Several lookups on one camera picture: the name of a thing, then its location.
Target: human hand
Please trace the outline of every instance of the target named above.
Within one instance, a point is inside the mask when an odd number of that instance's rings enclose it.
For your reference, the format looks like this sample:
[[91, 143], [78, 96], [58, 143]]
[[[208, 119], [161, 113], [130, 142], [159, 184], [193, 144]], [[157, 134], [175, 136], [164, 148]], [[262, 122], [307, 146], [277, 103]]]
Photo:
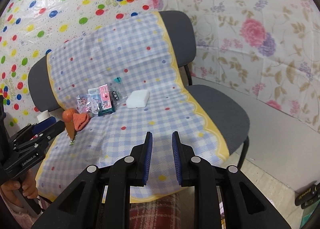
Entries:
[[[20, 183], [16, 180], [9, 180], [1, 185], [2, 192], [4, 193], [6, 199], [19, 207], [23, 207], [19, 199], [13, 193], [13, 190], [19, 189]], [[27, 171], [27, 176], [22, 182], [23, 196], [26, 196], [30, 199], [36, 198], [38, 196], [38, 189], [36, 187], [36, 180], [32, 175], [31, 170]]]

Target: red plaid fabric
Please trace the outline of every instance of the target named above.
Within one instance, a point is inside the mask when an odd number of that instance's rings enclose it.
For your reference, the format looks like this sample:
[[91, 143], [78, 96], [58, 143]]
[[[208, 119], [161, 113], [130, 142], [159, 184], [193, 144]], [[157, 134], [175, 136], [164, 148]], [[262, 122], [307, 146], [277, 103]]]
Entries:
[[173, 194], [130, 208], [130, 229], [180, 229], [180, 199]]

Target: colorful polka dot wall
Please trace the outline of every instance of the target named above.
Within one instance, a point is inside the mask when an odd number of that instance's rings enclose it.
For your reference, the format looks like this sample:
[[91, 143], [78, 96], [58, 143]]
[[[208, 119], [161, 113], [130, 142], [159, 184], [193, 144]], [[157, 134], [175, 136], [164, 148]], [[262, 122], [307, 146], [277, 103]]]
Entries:
[[72, 39], [152, 11], [152, 0], [11, 0], [0, 17], [0, 94], [9, 134], [37, 121], [28, 73], [38, 60]]

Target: blue checkered tablecloth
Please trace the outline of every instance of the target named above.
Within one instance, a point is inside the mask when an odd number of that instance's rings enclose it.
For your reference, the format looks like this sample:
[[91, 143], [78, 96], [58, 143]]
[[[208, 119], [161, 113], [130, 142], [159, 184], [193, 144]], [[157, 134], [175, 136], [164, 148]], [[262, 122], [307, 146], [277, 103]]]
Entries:
[[153, 200], [181, 189], [172, 153], [174, 131], [196, 155], [214, 165], [228, 157], [217, 154], [225, 142], [209, 132], [208, 120], [196, 113], [166, 35], [160, 15], [146, 14], [105, 26], [48, 55], [52, 89], [65, 109], [76, 108], [77, 95], [116, 77], [121, 77], [128, 95], [148, 89], [150, 99], [145, 108], [121, 104], [111, 115], [92, 118], [73, 143], [66, 132], [60, 134], [37, 175], [41, 195], [54, 198], [88, 165], [105, 167], [129, 155], [133, 146], [144, 142], [147, 131], [153, 133], [149, 180], [144, 187], [131, 188], [132, 201]]

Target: gray chair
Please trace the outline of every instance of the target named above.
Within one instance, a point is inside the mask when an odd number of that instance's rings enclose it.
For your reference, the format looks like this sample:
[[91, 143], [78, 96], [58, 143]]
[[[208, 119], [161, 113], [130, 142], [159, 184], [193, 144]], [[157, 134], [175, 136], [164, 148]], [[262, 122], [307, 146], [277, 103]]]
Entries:
[[[189, 82], [186, 89], [218, 127], [230, 154], [244, 144], [238, 162], [238, 167], [241, 168], [249, 147], [250, 122], [247, 113], [220, 91], [204, 85], [192, 85], [188, 64], [196, 56], [196, 41], [191, 21], [179, 11], [164, 11], [160, 15], [167, 28], [178, 66], [185, 68]], [[60, 107], [49, 83], [46, 56], [31, 68], [28, 84], [32, 100], [40, 111], [53, 111]]]

